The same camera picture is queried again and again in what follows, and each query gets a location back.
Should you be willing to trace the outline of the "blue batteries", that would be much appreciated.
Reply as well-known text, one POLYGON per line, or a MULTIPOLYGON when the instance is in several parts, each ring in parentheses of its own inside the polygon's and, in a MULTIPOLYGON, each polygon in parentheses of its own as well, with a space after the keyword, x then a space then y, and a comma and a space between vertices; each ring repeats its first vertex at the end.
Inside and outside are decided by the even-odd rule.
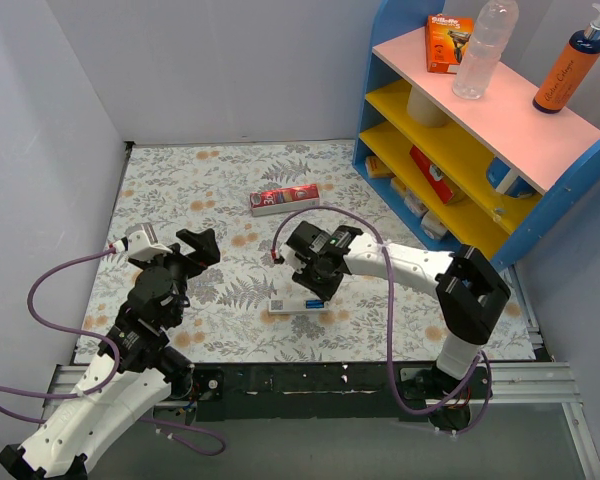
POLYGON ((320 309, 324 307, 324 302, 321 300, 307 300, 305 307, 307 309, 320 309))

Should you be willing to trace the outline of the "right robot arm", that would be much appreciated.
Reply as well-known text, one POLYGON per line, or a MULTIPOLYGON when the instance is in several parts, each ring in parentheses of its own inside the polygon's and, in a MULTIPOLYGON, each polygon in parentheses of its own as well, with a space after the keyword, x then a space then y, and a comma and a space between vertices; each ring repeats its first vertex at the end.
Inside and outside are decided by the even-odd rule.
POLYGON ((434 389, 455 397, 469 384, 468 371, 510 299, 511 291, 482 252, 463 245, 456 252, 383 243, 357 227, 328 233, 301 222, 277 251, 292 280, 329 301, 346 275, 371 276, 436 299, 449 335, 432 373, 434 389))

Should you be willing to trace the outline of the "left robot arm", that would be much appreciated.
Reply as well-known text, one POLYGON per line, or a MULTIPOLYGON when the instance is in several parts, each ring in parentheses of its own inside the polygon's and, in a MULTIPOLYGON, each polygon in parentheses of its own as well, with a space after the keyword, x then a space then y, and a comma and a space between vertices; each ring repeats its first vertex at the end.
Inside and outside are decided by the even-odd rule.
POLYGON ((216 235, 181 229, 166 246, 153 227, 140 223, 100 252, 124 254, 139 269, 111 329, 86 371, 38 430, 0 452, 15 479, 85 479, 108 448, 141 416, 194 387, 193 364, 170 347, 167 331, 182 323, 187 286, 221 259, 216 235))

